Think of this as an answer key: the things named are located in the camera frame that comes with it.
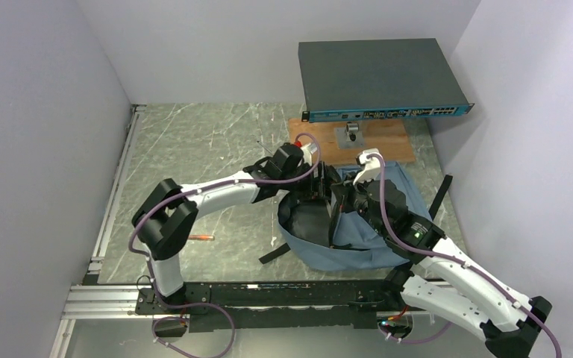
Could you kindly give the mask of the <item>blue student backpack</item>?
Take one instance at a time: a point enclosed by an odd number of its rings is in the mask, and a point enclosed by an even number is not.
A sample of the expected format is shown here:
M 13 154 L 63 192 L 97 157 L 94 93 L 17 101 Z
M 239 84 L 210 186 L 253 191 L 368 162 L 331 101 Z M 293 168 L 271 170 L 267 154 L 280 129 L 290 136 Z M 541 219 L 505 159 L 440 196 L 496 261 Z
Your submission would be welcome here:
M 336 170 L 339 183 L 352 182 L 357 173 L 356 166 Z M 399 164 L 386 163 L 384 176 L 406 195 L 407 205 L 413 212 L 433 223 L 453 180 L 450 175 L 444 177 L 436 197 L 427 207 L 413 180 Z M 356 213 L 340 213 L 333 194 L 330 200 L 302 200 L 296 197 L 296 190 L 291 191 L 280 200 L 277 217 L 285 242 L 260 257 L 262 264 L 290 251 L 307 266 L 319 271 L 383 269 L 410 263 L 395 254 Z

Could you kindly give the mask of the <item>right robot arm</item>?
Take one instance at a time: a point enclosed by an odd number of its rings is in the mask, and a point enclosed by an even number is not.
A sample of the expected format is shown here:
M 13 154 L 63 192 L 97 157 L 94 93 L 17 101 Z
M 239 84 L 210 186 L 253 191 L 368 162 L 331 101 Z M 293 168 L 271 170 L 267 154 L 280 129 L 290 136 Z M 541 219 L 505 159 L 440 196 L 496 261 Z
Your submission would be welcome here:
M 494 357 L 528 357 L 552 310 L 481 268 L 430 219 L 413 212 L 390 180 L 331 185 L 336 209 L 356 213 L 393 252 L 452 285 L 450 292 L 412 271 L 395 273 L 381 290 L 384 305 L 408 304 L 438 315 L 478 337 Z

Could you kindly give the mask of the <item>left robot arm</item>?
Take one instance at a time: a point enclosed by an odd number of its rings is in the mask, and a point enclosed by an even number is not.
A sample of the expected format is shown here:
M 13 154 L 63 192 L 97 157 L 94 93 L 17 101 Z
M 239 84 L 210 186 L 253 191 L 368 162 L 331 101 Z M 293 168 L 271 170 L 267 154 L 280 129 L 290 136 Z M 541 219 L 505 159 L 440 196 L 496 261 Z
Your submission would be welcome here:
M 316 139 L 303 144 L 286 142 L 273 155 L 220 180 L 182 186 L 173 179 L 156 185 L 134 214 L 128 248 L 146 258 L 155 303 L 165 313 L 177 312 L 185 302 L 186 287 L 178 254 L 195 221 L 216 211 L 272 198 L 281 190 L 309 184 L 321 166 Z

